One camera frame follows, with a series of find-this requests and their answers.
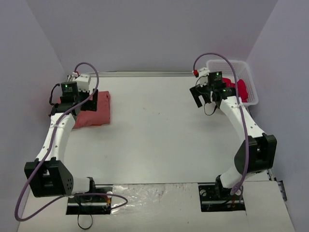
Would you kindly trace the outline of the pink t shirt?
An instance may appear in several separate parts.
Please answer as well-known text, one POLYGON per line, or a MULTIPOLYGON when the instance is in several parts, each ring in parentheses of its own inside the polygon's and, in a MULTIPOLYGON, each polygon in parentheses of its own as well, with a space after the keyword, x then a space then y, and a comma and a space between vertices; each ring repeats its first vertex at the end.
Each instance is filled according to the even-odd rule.
POLYGON ((97 110, 95 112, 81 111, 77 116, 73 129, 90 127, 93 126, 93 124, 110 124, 110 100, 111 96, 109 91, 99 91, 97 110))

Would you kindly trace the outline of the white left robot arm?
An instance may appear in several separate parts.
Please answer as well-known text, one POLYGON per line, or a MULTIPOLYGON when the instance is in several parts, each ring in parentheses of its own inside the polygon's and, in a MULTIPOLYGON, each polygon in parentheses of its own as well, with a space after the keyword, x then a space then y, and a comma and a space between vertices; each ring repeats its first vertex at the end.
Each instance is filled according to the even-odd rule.
POLYGON ((74 177, 63 163, 68 139, 81 111, 96 111, 98 90, 82 92, 77 82, 61 83, 60 102, 53 105, 50 127, 42 149, 24 172, 33 195, 40 197, 71 196, 79 193, 86 202, 96 199, 93 178, 74 177))

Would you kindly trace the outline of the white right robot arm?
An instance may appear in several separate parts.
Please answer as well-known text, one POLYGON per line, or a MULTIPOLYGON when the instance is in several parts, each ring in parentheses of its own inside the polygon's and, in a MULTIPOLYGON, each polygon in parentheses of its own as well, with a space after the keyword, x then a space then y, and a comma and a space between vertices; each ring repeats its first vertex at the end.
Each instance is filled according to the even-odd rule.
POLYGON ((273 167, 277 139, 253 120, 239 96, 237 83, 228 86, 222 72, 210 72, 208 68, 193 70, 193 75, 197 82, 190 92, 197 106, 202 106, 202 100, 205 104, 214 103, 228 117, 240 139, 232 167, 215 180, 214 194, 224 200, 235 194, 248 177, 273 167))

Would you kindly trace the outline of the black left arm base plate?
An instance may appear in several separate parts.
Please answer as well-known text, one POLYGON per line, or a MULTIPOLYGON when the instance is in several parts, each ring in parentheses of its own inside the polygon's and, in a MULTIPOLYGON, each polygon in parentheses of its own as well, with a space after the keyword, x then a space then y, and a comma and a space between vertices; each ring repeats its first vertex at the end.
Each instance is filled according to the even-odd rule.
POLYGON ((67 200, 66 215, 109 215, 111 196, 73 196, 67 200))

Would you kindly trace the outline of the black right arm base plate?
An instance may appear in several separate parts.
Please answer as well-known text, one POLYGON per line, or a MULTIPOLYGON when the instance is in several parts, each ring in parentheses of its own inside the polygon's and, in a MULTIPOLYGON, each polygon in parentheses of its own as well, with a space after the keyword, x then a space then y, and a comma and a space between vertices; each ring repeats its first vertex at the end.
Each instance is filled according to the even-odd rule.
POLYGON ((230 190, 220 195, 215 183, 198 183, 198 193, 201 212, 233 212, 245 211, 244 200, 240 194, 231 195, 230 190))

